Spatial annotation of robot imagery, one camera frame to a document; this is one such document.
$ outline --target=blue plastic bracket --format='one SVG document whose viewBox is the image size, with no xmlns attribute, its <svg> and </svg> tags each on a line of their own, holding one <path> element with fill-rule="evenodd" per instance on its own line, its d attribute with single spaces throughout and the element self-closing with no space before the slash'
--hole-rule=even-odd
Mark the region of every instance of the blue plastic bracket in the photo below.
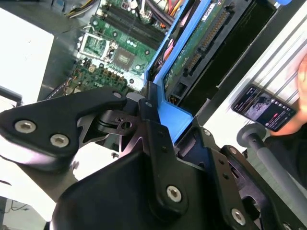
<svg viewBox="0 0 307 230">
<path fill-rule="evenodd" d="M 277 0 L 277 2 L 281 5 L 287 5 L 291 2 L 292 0 Z"/>
<path fill-rule="evenodd" d="M 181 37 L 178 39 L 175 47 L 173 48 L 170 56 L 168 57 L 167 61 L 162 66 L 161 70 L 157 74 L 157 76 L 154 79 L 154 83 L 158 86 L 158 112 L 161 120 L 161 124 L 166 126 L 168 128 L 168 131 L 170 133 L 171 139 L 173 142 L 175 142 L 180 135 L 183 133 L 183 131 L 188 127 L 188 125 L 193 120 L 192 114 L 184 111 L 183 109 L 169 103 L 165 98 L 165 91 L 164 91 L 164 83 L 163 79 L 168 73 L 169 69 L 174 64 L 176 58 L 180 54 L 182 48 L 186 44 L 187 40 L 193 33 L 194 29 L 198 25 L 199 21 L 202 19 L 204 13 L 206 12 L 206 9 L 208 8 L 208 5 L 210 3 L 210 0 L 202 0 L 197 7 L 196 11 L 194 12 L 192 18 L 190 19 L 188 25 L 186 26 L 186 29 L 182 33 Z M 166 44 L 170 34 L 173 32 L 175 26 L 177 25 L 177 22 L 179 21 L 180 15 L 183 13 L 185 7 L 187 6 L 188 1 L 185 1 L 182 8 L 180 9 L 179 16 L 175 19 L 173 25 L 169 29 L 168 34 L 166 35 L 165 39 L 163 40 L 162 44 L 160 45 L 156 55 L 154 56 L 151 64 L 149 65 L 149 68 L 147 69 L 145 73 L 145 81 L 148 79 L 148 72 L 150 67 L 154 64 L 155 60 L 161 53 L 162 48 Z"/>
</svg>

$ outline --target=finger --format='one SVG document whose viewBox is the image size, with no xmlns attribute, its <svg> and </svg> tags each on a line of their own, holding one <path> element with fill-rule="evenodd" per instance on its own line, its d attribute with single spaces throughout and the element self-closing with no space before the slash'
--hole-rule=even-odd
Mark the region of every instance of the finger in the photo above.
<svg viewBox="0 0 307 230">
<path fill-rule="evenodd" d="M 299 66 L 297 78 L 300 82 L 304 82 L 306 79 L 306 75 L 307 75 L 307 55 L 304 57 L 303 61 Z"/>
</svg>

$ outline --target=silver screw head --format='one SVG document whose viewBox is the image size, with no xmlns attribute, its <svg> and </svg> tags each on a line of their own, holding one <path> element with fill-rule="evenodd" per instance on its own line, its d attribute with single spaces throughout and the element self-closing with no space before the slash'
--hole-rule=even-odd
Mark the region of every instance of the silver screw head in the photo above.
<svg viewBox="0 0 307 230">
<path fill-rule="evenodd" d="M 167 187 L 166 193 L 167 196 L 176 203 L 180 202 L 182 199 L 180 190 L 175 186 L 170 185 L 169 187 Z"/>
<path fill-rule="evenodd" d="M 243 214 L 238 209 L 233 208 L 231 210 L 231 215 L 239 225 L 244 226 L 246 224 Z"/>
<path fill-rule="evenodd" d="M 20 133 L 32 133 L 36 130 L 36 125 L 32 121 L 22 120 L 15 123 L 15 129 Z"/>
<path fill-rule="evenodd" d="M 205 132 L 205 134 L 206 134 L 207 136 L 210 136 L 210 135 L 211 135 L 211 133 L 210 133 L 207 129 L 204 129 L 204 132 Z"/>
<path fill-rule="evenodd" d="M 288 224 L 286 224 L 286 223 L 283 223 L 283 227 L 284 227 L 285 230 L 292 230 L 290 228 L 290 226 Z"/>
<path fill-rule="evenodd" d="M 63 148 L 63 147 L 68 146 L 69 139 L 67 136 L 63 134 L 55 134 L 50 138 L 50 142 L 53 146 Z"/>
<path fill-rule="evenodd" d="M 120 93 L 118 93 L 118 92 L 114 92 L 113 95 L 116 96 L 116 97 L 118 97 L 118 98 L 121 98 L 121 95 L 120 95 Z"/>
<path fill-rule="evenodd" d="M 146 104 L 147 106 L 149 106 L 149 107 L 152 107 L 152 106 L 153 106 L 153 105 L 150 104 L 149 102 L 145 102 L 145 104 Z"/>
<path fill-rule="evenodd" d="M 233 154 L 236 154 L 236 150 L 232 147 L 229 148 L 229 150 L 233 153 Z"/>
</svg>

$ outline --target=chipset heatsink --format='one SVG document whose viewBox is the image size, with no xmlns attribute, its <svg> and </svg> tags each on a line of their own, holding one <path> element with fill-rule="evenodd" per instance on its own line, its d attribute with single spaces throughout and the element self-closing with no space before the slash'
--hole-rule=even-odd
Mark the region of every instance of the chipset heatsink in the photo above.
<svg viewBox="0 0 307 230">
<path fill-rule="evenodd" d="M 122 48 L 118 48 L 115 52 L 113 63 L 118 67 L 128 71 L 133 64 L 134 58 L 135 56 L 132 53 Z"/>
</svg>

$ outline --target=phone screen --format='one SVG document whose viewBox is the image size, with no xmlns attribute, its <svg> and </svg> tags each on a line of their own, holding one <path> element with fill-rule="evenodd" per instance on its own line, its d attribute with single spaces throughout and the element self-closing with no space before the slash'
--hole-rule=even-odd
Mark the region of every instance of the phone screen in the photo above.
<svg viewBox="0 0 307 230">
<path fill-rule="evenodd" d="M 280 130 L 296 114 L 286 103 L 254 85 L 241 93 L 232 109 L 274 132 Z"/>
</svg>

